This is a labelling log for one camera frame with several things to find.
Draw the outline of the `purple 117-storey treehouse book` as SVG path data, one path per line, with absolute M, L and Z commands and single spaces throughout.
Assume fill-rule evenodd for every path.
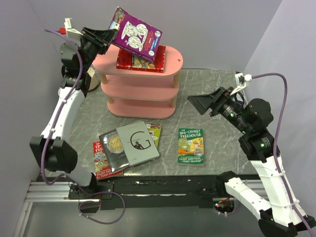
M 109 29 L 116 29 L 112 44 L 136 56 L 154 61 L 163 32 L 117 7 Z

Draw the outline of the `red 156-storey treehouse book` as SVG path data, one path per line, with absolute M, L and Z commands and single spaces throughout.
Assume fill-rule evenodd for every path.
M 166 46 L 159 45 L 153 62 L 142 59 L 131 52 L 120 49 L 116 61 L 116 68 L 132 71 L 163 73 L 165 65 Z

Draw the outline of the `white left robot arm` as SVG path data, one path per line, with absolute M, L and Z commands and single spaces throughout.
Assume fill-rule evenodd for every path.
M 86 198 L 97 195 L 96 176 L 78 163 L 77 152 L 68 144 L 70 130 L 91 82 L 88 70 L 97 55 L 104 55 L 117 35 L 117 30 L 53 31 L 65 40 L 60 46 L 62 83 L 59 99 L 46 128 L 38 137 L 32 137 L 30 148 L 40 167 L 43 181 L 49 182 L 45 172 L 60 172 L 59 177 L 76 185 Z

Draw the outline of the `green 104-storey treehouse book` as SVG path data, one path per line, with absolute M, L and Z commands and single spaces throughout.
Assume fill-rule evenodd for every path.
M 179 165 L 204 166 L 204 139 L 200 128 L 178 129 Z

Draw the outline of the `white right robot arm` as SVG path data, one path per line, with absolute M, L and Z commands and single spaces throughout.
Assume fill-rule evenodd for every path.
M 221 115 L 242 133 L 238 142 L 259 175 L 268 198 L 251 190 L 232 171 L 217 176 L 217 194 L 235 197 L 256 217 L 266 237 L 295 237 L 305 230 L 313 236 L 316 220 L 305 213 L 295 198 L 280 151 L 274 145 L 276 139 L 267 130 L 274 119 L 269 102 L 255 98 L 242 106 L 231 91 L 220 87 L 211 94 L 191 95 L 187 99 L 201 115 L 210 110 L 211 117 Z

